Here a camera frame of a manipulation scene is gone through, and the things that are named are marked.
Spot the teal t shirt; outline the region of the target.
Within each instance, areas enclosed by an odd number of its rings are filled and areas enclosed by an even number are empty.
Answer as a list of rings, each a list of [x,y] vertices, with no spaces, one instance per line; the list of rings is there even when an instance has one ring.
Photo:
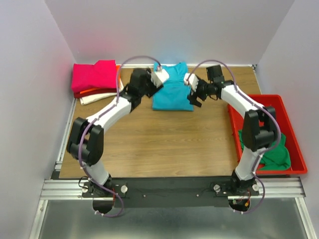
[[[155,111],[194,111],[193,105],[187,99],[190,89],[184,84],[184,76],[188,66],[180,62],[173,66],[161,66],[169,74],[163,88],[153,96],[152,109]]]

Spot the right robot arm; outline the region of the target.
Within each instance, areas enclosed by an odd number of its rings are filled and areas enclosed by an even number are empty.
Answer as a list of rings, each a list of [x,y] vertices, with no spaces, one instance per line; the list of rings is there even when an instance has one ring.
[[[234,108],[244,120],[242,156],[226,184],[233,194],[241,195],[255,184],[256,170],[264,154],[281,141],[276,110],[250,98],[240,90],[234,79],[225,80],[221,66],[208,67],[207,74],[211,77],[208,82],[193,72],[185,74],[184,83],[190,87],[187,98],[190,104],[201,107],[207,97],[216,96]]]

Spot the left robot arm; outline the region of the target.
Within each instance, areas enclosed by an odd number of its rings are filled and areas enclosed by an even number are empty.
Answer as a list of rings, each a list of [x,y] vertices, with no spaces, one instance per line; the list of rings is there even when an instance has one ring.
[[[67,152],[77,159],[89,179],[88,193],[98,197],[111,197],[112,177],[101,162],[104,151],[104,134],[119,119],[130,114],[142,101],[162,89],[169,74],[162,67],[155,71],[135,68],[129,82],[116,97],[99,112],[85,119],[78,117],[72,125]]]

